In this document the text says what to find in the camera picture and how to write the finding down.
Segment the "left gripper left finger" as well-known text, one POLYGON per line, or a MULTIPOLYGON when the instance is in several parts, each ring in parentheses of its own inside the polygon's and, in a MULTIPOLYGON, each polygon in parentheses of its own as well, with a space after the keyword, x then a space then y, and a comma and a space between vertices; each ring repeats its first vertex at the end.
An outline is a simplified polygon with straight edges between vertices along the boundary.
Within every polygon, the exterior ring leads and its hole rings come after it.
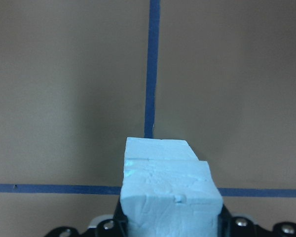
POLYGON ((122 210, 120 199, 118 199, 115 207, 113 223, 114 237, 128 237, 128 218, 122 210))

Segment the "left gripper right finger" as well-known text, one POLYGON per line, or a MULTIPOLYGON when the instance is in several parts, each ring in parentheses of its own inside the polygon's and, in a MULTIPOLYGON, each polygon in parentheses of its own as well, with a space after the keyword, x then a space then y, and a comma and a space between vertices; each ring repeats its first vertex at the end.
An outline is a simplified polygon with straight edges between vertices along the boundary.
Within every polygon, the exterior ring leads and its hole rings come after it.
POLYGON ((232 237, 232 215, 224 204, 218 215, 217 237, 232 237))

